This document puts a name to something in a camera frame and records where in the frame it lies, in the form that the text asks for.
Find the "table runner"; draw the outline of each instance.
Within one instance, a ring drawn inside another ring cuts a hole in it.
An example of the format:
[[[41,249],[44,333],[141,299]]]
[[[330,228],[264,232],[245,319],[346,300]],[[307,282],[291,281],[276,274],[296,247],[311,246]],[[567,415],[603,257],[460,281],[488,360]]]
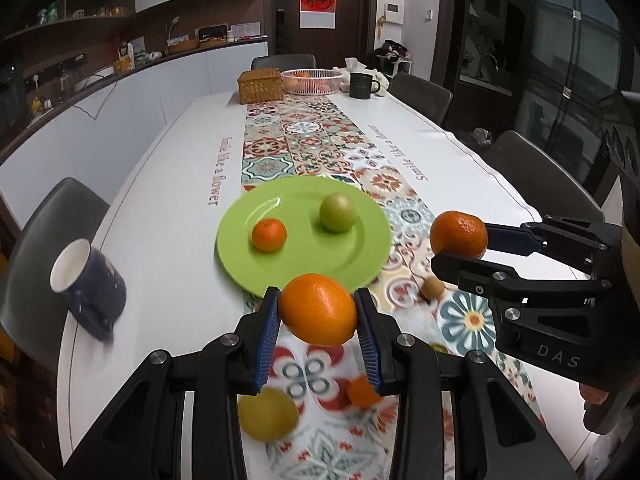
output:
[[[392,245],[382,271],[369,285],[377,308],[394,316],[403,332],[437,351],[486,352],[543,421],[522,363],[495,349],[487,300],[450,284],[437,300],[422,297],[420,286],[431,274],[429,229],[434,215],[366,134],[324,96],[286,95],[281,101],[248,105],[243,192],[297,174],[355,186],[383,209]],[[254,310],[259,301],[246,294],[246,310]],[[250,478],[265,478],[265,467],[272,478],[287,480],[388,478],[398,399],[387,397],[370,410],[353,406],[347,387],[363,373],[356,338],[341,347],[322,348],[300,341],[281,326],[267,384],[294,399],[300,423],[279,442],[261,444],[242,435]],[[447,392],[443,415],[445,478],[452,480],[454,434]]]

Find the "mug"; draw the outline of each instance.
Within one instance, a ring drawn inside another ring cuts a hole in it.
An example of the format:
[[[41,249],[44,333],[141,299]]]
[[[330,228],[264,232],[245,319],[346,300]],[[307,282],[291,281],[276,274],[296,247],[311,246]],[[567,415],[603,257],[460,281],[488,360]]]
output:
[[[373,83],[378,85],[378,88],[375,90],[371,89],[371,85]],[[369,99],[371,98],[371,94],[375,94],[378,90],[380,90],[380,82],[373,81],[373,76],[371,74],[365,74],[362,72],[354,72],[351,74],[349,82],[350,97],[355,99]]]
[[[127,289],[122,276],[89,240],[79,238],[60,253],[49,283],[89,334],[100,341],[111,338]]]

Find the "floral tile pattern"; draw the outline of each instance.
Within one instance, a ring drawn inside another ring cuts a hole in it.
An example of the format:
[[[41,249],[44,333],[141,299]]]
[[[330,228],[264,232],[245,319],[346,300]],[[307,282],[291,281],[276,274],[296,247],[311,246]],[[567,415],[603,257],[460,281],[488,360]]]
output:
[[[369,284],[378,310],[394,316],[403,332],[438,351],[486,352],[543,421],[522,363],[495,349],[495,325],[487,301],[449,284],[434,300],[426,300],[420,292],[432,275],[429,230],[434,216],[388,158],[334,103],[325,96],[285,95],[278,102],[249,105],[243,153],[244,193],[276,178],[308,174],[340,180],[376,200],[392,232],[388,259]],[[259,301],[245,294],[245,312],[255,311]],[[282,441],[258,443],[243,435],[245,457],[261,457],[260,467],[268,464],[271,478],[284,480],[388,478],[398,399],[385,397],[368,410],[353,406],[346,392],[350,381],[363,373],[357,339],[321,348],[300,341],[281,325],[268,385],[294,400],[300,423]],[[442,409],[445,480],[450,480],[455,477],[454,425],[447,392]]]

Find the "white tablecloth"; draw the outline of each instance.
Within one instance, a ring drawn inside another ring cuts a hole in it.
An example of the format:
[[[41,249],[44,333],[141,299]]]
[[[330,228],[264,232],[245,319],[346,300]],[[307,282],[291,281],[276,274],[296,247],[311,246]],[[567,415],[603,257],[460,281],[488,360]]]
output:
[[[439,214],[472,213],[485,222],[519,225],[540,216],[510,184],[453,134],[392,97],[330,97]],[[214,257],[218,224],[241,192],[246,107],[231,93],[195,100],[140,160],[111,205],[94,246],[124,277],[127,304],[114,342],[92,339],[69,316],[58,368],[58,431],[66,461],[111,397],[149,352],[177,356],[232,331],[242,293]],[[218,157],[224,178],[214,184]],[[574,279],[578,273],[540,254],[488,251],[524,278]],[[547,429],[577,466],[594,436],[582,425],[577,384],[527,365]],[[183,478],[190,478],[190,402],[183,435]]]

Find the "green plate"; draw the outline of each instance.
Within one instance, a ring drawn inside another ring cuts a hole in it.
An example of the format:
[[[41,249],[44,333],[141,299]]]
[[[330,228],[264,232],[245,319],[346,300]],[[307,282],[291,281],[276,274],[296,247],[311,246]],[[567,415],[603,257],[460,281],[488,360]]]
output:
[[[350,196],[359,214],[340,234],[324,229],[319,218],[322,200],[335,192]],[[277,218],[287,228],[287,241],[275,253],[262,253],[251,243],[262,218]],[[332,178],[292,176],[261,184],[234,202],[220,222],[216,247],[233,280],[260,298],[268,286],[282,289],[308,272],[325,274],[353,292],[380,272],[391,230],[380,206],[356,187]]]

